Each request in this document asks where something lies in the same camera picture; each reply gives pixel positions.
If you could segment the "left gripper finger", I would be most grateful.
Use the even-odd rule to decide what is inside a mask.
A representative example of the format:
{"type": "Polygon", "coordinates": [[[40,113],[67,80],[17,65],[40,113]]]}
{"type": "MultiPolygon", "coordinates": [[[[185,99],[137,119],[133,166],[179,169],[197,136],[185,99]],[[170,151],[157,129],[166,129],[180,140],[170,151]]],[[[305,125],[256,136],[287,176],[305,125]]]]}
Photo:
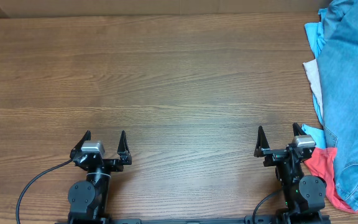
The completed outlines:
{"type": "Polygon", "coordinates": [[[130,155],[130,150],[129,150],[129,146],[127,144],[127,137],[126,137],[126,132],[125,131],[121,132],[121,137],[120,137],[120,140],[119,140],[117,153],[120,156],[129,156],[130,155]]]}
{"type": "Polygon", "coordinates": [[[85,141],[89,141],[91,139],[91,131],[87,130],[84,136],[80,139],[80,141],[74,146],[73,151],[79,151],[85,141]]]}

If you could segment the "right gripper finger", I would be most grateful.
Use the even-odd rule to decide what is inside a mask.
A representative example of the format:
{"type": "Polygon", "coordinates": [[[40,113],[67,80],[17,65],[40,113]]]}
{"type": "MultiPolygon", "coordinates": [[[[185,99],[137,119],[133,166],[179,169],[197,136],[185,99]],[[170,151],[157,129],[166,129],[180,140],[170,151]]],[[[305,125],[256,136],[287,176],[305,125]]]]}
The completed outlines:
{"type": "Polygon", "coordinates": [[[292,127],[294,136],[306,135],[298,123],[293,123],[292,127]]]}
{"type": "Polygon", "coordinates": [[[256,143],[256,147],[255,150],[256,151],[264,151],[264,150],[269,150],[270,146],[269,143],[267,141],[265,132],[263,130],[262,126],[259,126],[258,128],[258,133],[257,133],[257,143],[256,143]]]}

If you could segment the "blue denim jeans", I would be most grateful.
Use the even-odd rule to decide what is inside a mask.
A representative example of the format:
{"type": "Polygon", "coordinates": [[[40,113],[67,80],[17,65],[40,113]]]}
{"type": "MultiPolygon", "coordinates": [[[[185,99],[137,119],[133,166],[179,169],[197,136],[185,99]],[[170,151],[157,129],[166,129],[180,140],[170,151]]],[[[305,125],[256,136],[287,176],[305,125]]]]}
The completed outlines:
{"type": "Polygon", "coordinates": [[[358,1],[332,1],[317,58],[326,144],[337,148],[337,194],[358,210],[358,1]]]}

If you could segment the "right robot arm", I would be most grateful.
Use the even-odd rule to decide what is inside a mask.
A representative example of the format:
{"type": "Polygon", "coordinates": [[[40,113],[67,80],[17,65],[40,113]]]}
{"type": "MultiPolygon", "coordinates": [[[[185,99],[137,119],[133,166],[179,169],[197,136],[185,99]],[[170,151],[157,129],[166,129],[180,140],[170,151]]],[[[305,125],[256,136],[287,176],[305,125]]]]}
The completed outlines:
{"type": "Polygon", "coordinates": [[[259,126],[254,156],[264,158],[265,167],[274,167],[281,189],[266,200],[283,193],[286,208],[276,211],[276,223],[323,223],[326,182],[315,175],[304,175],[301,163],[310,159],[315,149],[314,139],[298,123],[293,123],[293,141],[284,149],[271,149],[263,127],[259,126]]]}

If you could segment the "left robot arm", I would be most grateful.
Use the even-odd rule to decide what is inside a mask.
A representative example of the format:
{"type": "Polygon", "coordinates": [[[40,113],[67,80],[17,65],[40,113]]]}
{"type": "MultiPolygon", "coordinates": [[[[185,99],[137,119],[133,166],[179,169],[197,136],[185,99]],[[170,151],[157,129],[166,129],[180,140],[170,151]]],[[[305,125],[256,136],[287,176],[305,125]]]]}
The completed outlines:
{"type": "Polygon", "coordinates": [[[86,179],[74,183],[68,191],[70,211],[68,223],[112,223],[106,213],[109,185],[113,172],[122,172],[124,166],[132,164],[127,145],[126,132],[121,133],[117,159],[104,158],[101,141],[92,141],[87,131],[70,152],[74,164],[86,171],[86,179]]]}

